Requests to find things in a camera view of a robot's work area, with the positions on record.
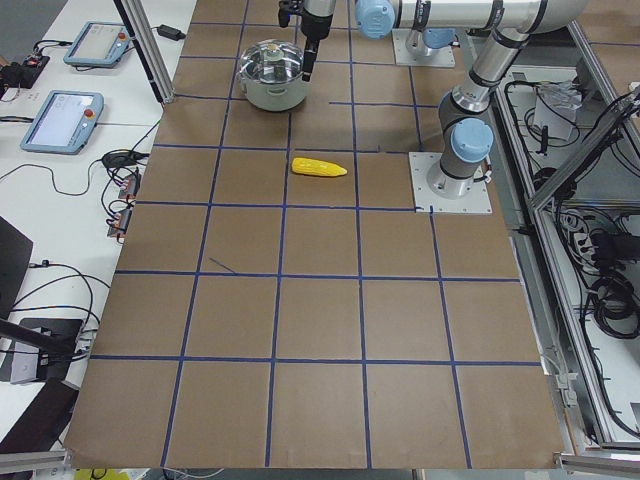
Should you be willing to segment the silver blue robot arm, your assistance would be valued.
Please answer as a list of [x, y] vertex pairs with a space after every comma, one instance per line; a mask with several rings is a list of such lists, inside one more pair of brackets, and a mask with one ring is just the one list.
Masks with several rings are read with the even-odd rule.
[[[335, 4], [335, 1], [292, 1], [289, 4], [289, 15], [301, 17], [302, 33], [306, 37], [301, 70], [303, 82], [311, 80], [319, 45], [331, 30]], [[430, 9], [430, 1], [407, 1], [407, 7], [404, 7], [404, 1], [357, 1], [355, 17], [362, 35], [381, 39], [400, 28], [404, 11], [411, 12], [411, 30], [421, 36], [428, 24]]]
[[479, 164], [488, 156], [493, 132], [481, 119], [491, 93], [533, 34], [554, 31], [575, 20], [586, 1], [358, 1], [360, 32], [380, 39], [395, 28], [419, 33], [429, 28], [489, 29], [491, 35], [464, 82], [439, 106], [445, 149], [427, 181], [443, 198], [465, 196]]

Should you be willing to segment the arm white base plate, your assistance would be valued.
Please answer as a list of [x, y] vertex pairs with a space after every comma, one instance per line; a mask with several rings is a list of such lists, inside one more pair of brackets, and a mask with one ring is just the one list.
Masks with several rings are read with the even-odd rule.
[[392, 33], [395, 63], [401, 66], [453, 68], [453, 28], [428, 28], [424, 31], [394, 29]]
[[410, 152], [410, 174], [415, 210], [420, 213], [489, 215], [492, 213], [487, 183], [482, 169], [471, 178], [446, 176], [438, 152]]

